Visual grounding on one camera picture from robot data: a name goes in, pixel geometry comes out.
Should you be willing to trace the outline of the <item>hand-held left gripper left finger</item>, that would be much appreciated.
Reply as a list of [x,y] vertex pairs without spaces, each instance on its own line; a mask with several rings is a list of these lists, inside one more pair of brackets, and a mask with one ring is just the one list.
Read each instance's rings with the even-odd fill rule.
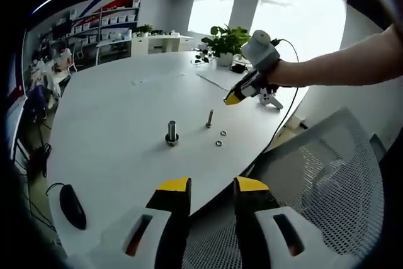
[[181,268],[190,228],[191,178],[168,180],[125,221],[122,268]]

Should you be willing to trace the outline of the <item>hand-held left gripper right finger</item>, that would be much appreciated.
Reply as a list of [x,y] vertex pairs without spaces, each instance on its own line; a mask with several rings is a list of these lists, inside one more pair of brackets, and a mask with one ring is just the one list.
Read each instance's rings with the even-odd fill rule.
[[264,183],[234,178],[236,235],[243,268],[316,268],[314,227],[281,207]]

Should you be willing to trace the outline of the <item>person's right hand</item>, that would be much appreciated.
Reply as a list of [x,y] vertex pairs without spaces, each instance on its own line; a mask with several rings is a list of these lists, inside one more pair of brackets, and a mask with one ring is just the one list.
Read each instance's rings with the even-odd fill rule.
[[301,63],[279,60],[276,67],[267,75],[270,84],[289,87],[303,87],[301,80]]

